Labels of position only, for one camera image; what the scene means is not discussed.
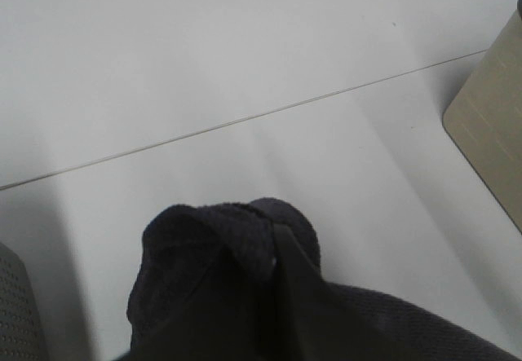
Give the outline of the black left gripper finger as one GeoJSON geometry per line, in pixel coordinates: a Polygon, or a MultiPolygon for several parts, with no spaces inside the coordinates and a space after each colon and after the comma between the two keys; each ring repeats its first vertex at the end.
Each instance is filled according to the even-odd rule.
{"type": "Polygon", "coordinates": [[[273,230],[277,255],[276,321],[288,360],[319,360],[324,347],[318,329],[322,278],[286,225],[273,230]]]}

